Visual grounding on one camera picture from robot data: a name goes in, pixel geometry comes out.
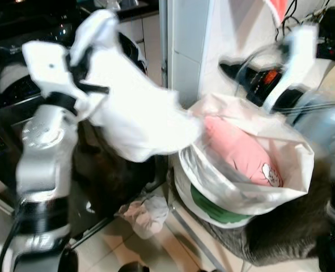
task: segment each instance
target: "pink cloth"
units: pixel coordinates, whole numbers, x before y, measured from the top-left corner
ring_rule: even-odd
[[[283,187],[283,181],[271,158],[249,134],[220,117],[206,117],[209,146],[228,164],[253,183]]]

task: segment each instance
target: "white trash bag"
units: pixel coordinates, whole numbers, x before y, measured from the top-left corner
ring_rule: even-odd
[[[173,160],[175,184],[179,193],[184,190],[180,197],[189,209],[192,206],[191,199],[187,199],[186,195],[191,195],[192,190],[188,192],[188,182],[191,182],[207,201],[240,215],[265,214],[308,193],[314,152],[299,133],[284,123],[281,115],[268,115],[246,100],[220,94],[207,95],[195,103],[190,111],[200,117],[220,116],[253,136],[276,165],[283,180],[283,187],[247,182],[244,180],[247,178],[232,167],[233,171],[222,174],[216,165],[214,166],[215,161],[206,152],[202,141],[196,141],[195,144],[179,151],[178,157]],[[201,217],[201,205],[199,208],[198,212],[196,209],[191,210]],[[207,221],[218,227],[232,227],[232,224],[224,225],[211,219],[210,216],[210,220]]]

